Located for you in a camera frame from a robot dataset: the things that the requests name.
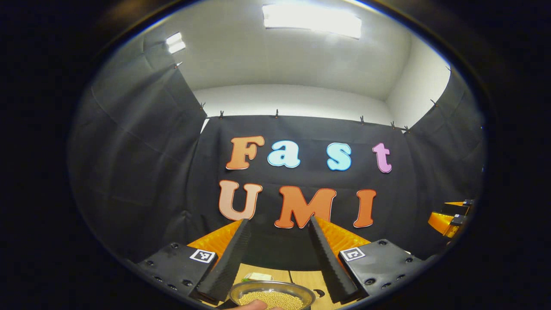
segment black fabric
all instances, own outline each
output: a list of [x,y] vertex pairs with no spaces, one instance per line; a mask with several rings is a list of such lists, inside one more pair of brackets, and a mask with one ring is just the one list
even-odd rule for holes
[[186,233],[182,193],[206,117],[165,38],[153,28],[112,55],[83,95],[68,150],[88,224],[133,261]]
[[[261,135],[265,144],[258,147],[256,158],[244,170],[227,170],[234,137]],[[271,145],[291,140],[299,145],[301,163],[296,168],[275,167],[268,163]],[[331,171],[327,166],[327,146],[347,143],[352,149],[352,166],[346,171]],[[390,150],[392,164],[388,174],[379,171],[372,148],[383,142]],[[368,240],[386,238],[396,245],[411,248],[415,238],[417,186],[413,163],[404,135],[389,126],[316,117],[225,116],[211,118],[204,128],[193,159],[186,201],[192,214],[191,240],[231,223],[218,209],[219,182],[239,183],[234,195],[234,209],[243,210],[246,183],[263,187],[258,194],[256,213],[251,219],[252,237],[244,263],[272,269],[319,270],[306,227],[277,228],[283,197],[281,186],[298,186],[307,202],[321,188],[334,189],[331,222]],[[358,190],[377,192],[373,202],[373,225],[355,228],[358,217]]]
[[483,126],[473,94],[452,68],[436,106],[404,134],[417,180],[415,233],[423,236],[413,242],[412,253],[422,259],[449,241],[427,223],[431,212],[440,212],[443,202],[476,199],[482,192],[487,152]]
[[[218,210],[220,180],[232,180],[234,209],[245,204],[246,183],[263,186],[251,220],[244,263],[274,269],[318,270],[307,230],[274,226],[281,186],[298,186],[307,202],[320,188],[337,191],[331,221],[366,239],[385,238],[425,259],[447,238],[427,220],[443,202],[476,198],[485,145],[482,115],[452,70],[442,97],[410,133],[389,126],[315,117],[226,116],[210,119],[166,50],[161,27],[118,50],[82,98],[69,146],[69,171],[78,205],[115,253],[141,261],[168,242],[189,243],[231,221]],[[245,170],[226,170],[233,137],[266,141]],[[299,145],[301,164],[267,162],[275,141]],[[347,143],[352,166],[327,167],[327,145]],[[379,171],[372,148],[384,143],[392,164]],[[356,192],[373,189],[369,227],[355,228]]]

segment orange letter m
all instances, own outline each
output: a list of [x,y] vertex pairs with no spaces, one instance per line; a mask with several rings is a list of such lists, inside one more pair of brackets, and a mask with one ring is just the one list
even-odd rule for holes
[[295,215],[296,224],[304,228],[312,215],[319,216],[326,221],[331,218],[331,205],[337,192],[333,189],[320,189],[309,204],[306,203],[302,191],[295,186],[283,186],[279,189],[283,195],[283,206],[279,220],[274,225],[279,228],[293,228],[295,223],[291,221],[291,213]]

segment wooden table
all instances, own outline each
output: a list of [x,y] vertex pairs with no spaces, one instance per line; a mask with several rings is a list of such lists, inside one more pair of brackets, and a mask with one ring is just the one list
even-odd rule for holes
[[323,280],[321,271],[277,270],[241,264],[239,266],[239,271],[237,271],[237,275],[235,276],[234,284],[240,283],[241,279],[243,279],[247,274],[251,272],[272,275],[274,281],[292,282],[304,286],[312,291],[322,290],[325,295],[316,299],[316,301],[311,306],[311,310],[334,310],[354,303],[354,301],[347,304],[333,303],[331,301],[329,293],[327,292],[327,286],[325,285],[325,281]]

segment small box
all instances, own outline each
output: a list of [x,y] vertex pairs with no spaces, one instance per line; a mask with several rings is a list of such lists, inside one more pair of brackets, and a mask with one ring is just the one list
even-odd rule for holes
[[261,274],[258,272],[251,272],[250,274],[247,274],[243,279],[241,279],[241,282],[246,281],[273,281],[274,277],[267,274]]

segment white wall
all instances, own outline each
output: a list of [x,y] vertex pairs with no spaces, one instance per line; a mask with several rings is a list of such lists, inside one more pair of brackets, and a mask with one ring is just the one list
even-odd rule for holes
[[195,90],[195,97],[206,103],[207,116],[229,115],[313,116],[390,125],[388,106],[373,98],[333,89],[299,85],[258,84]]
[[412,127],[437,101],[450,79],[450,65],[412,35],[409,60],[386,103],[398,127]]

